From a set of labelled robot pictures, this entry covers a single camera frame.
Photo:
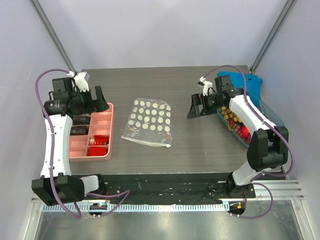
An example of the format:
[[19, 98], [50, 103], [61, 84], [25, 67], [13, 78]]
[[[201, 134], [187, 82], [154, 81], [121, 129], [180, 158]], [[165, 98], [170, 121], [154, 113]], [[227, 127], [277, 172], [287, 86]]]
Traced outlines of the red textured ball fruit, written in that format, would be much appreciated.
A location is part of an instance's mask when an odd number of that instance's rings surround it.
[[251, 136], [250, 131], [246, 126], [241, 127], [241, 134], [244, 138], [248, 138]]

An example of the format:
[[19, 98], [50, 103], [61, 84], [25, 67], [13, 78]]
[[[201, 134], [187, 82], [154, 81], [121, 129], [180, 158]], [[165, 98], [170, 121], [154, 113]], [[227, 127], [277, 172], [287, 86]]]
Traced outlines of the clear zip top bag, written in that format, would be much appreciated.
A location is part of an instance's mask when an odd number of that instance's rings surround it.
[[122, 139], [151, 147], [172, 146], [172, 106], [163, 100], [136, 98]]

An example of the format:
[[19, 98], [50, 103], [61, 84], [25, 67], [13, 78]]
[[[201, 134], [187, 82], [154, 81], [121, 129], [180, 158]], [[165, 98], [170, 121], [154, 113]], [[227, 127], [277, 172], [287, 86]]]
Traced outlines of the yellow-brown longan bunch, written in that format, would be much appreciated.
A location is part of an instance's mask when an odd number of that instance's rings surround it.
[[236, 113], [231, 111], [228, 107], [222, 106], [220, 110], [225, 120], [233, 120], [235, 123], [242, 123], [240, 117]]

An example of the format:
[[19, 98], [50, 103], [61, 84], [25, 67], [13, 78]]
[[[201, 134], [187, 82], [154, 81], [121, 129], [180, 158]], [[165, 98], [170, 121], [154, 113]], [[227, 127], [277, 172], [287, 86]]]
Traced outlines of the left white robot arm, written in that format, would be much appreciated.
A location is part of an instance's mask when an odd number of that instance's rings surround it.
[[78, 87], [57, 83], [49, 94], [49, 100], [41, 103], [46, 126], [45, 157], [40, 178], [31, 182], [33, 192], [47, 205], [76, 203], [90, 194], [100, 200], [107, 192], [100, 174], [84, 177], [73, 176], [69, 162], [70, 133], [74, 116], [99, 113], [109, 109], [101, 87], [95, 88], [97, 98], [91, 92]]

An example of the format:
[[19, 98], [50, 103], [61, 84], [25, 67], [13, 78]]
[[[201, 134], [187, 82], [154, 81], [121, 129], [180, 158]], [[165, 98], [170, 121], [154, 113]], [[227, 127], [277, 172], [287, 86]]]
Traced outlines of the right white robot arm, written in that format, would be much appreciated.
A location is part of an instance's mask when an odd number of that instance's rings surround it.
[[229, 173], [226, 179], [226, 193], [236, 198], [242, 195], [254, 180], [288, 161], [289, 131], [266, 118], [242, 88], [229, 88], [208, 95], [193, 94], [187, 118], [216, 114], [222, 107], [228, 107], [237, 114], [251, 136], [246, 162]]

